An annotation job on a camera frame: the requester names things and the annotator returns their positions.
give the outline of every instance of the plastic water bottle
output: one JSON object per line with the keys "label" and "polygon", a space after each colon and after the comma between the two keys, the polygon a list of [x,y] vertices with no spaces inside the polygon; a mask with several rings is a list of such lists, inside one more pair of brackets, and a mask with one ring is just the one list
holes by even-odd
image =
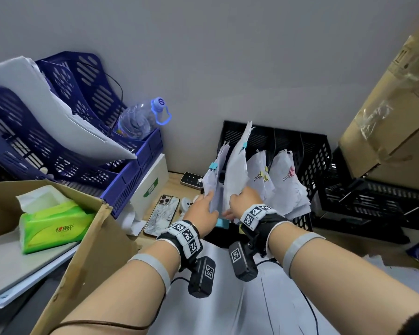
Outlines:
{"label": "plastic water bottle", "polygon": [[[168,117],[162,121],[165,112]],[[118,118],[116,132],[125,137],[143,140],[152,130],[167,124],[171,118],[168,106],[161,97],[157,97],[126,108]]]}

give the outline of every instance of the black desk organizer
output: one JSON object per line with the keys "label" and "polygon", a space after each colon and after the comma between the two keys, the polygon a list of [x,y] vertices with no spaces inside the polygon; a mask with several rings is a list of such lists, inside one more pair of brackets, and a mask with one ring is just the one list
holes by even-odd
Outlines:
{"label": "black desk organizer", "polygon": [[[217,151],[220,150],[224,141],[229,142],[230,151],[228,160],[234,146],[240,140],[246,123],[224,121],[220,134]],[[318,176],[328,169],[331,162],[331,150],[326,135],[298,132],[294,130],[270,128],[254,125],[246,148],[247,160],[259,151],[266,151],[267,164],[270,168],[273,158],[283,149],[293,152],[295,171],[300,182],[307,187],[308,197],[311,200],[315,194],[314,182]],[[224,183],[226,162],[221,168],[219,181]],[[295,225],[305,230],[312,231],[310,214],[294,219]],[[239,234],[239,226],[230,223],[228,230],[214,228],[205,240],[219,247],[228,248],[237,240],[247,241],[245,235]]]}
{"label": "black desk organizer", "polygon": [[398,244],[409,242],[401,227],[419,230],[419,190],[351,178],[340,148],[333,152],[328,171],[316,179],[315,188],[324,211],[369,222],[356,225],[311,214],[314,227]]}

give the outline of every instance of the hand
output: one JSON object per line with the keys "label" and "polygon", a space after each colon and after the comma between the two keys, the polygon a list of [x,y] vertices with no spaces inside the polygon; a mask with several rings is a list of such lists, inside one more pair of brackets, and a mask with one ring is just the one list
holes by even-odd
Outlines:
{"label": "hand", "polygon": [[222,213],[227,220],[241,218],[243,213],[254,204],[261,204],[262,199],[259,193],[251,187],[246,186],[239,194],[230,196],[230,209]]}
{"label": "hand", "polygon": [[201,238],[207,236],[214,229],[219,217],[217,210],[210,213],[210,202],[213,196],[213,191],[210,191],[206,197],[201,194],[183,217],[184,220],[192,222],[199,231]]}

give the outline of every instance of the wooden desk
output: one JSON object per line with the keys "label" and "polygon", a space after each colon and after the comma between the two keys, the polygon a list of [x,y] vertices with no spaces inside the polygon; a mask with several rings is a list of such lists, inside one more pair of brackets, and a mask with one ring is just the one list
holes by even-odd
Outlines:
{"label": "wooden desk", "polygon": [[[178,197],[180,200],[183,197],[188,197],[192,200],[196,195],[200,194],[199,190],[180,184],[181,177],[182,174],[169,173],[168,182],[160,191],[160,195],[152,200],[152,204],[146,211],[143,220],[147,221],[149,219],[160,196],[163,194]],[[177,221],[179,217],[180,213],[177,209],[173,221]],[[315,229],[314,231],[326,237],[327,240],[359,256],[363,257],[366,254],[381,255],[386,265],[419,268],[419,264],[409,257],[400,245],[323,229]],[[145,235],[142,231],[136,240],[138,245],[143,247],[151,244],[155,240],[155,237]]]}
{"label": "wooden desk", "polygon": [[[184,197],[188,197],[189,199],[192,200],[196,195],[200,194],[200,190],[180,184],[180,179],[182,178],[182,176],[183,174],[169,173],[169,180],[160,191],[160,195],[152,199],[152,204],[149,207],[149,209],[146,210],[146,213],[143,216],[143,220],[147,221],[149,219],[149,217],[152,214],[152,211],[154,210],[155,206],[158,203],[158,200],[160,199],[162,195],[175,196],[175,197],[178,197],[181,201],[181,199]],[[180,212],[179,212],[179,209],[177,209],[172,221],[173,222],[177,221],[179,217],[180,217]],[[140,232],[140,235],[136,238],[136,240],[137,240],[137,244],[143,247],[154,242],[155,237],[146,235],[143,229],[143,231]]]}

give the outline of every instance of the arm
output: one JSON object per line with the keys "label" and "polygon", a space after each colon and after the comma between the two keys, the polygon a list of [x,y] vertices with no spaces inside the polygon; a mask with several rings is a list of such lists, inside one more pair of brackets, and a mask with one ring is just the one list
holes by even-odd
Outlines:
{"label": "arm", "polygon": [[[184,216],[199,230],[201,237],[207,235],[217,223],[219,213],[209,213],[213,193],[201,195]],[[179,269],[180,255],[168,242],[159,240],[146,248],[144,253],[154,256],[173,278]],[[109,277],[64,321],[99,320],[143,327],[152,322],[165,294],[161,276],[150,265],[133,260]],[[54,331],[53,335],[119,335],[145,334],[121,328],[95,325],[69,325]]]}
{"label": "arm", "polygon": [[[228,218],[240,218],[253,204],[262,203],[251,188],[230,199]],[[268,246],[282,264],[290,245],[307,231],[284,223],[270,234]],[[292,279],[341,334],[395,335],[419,312],[419,294],[357,255],[329,241],[315,238],[296,253]]]}

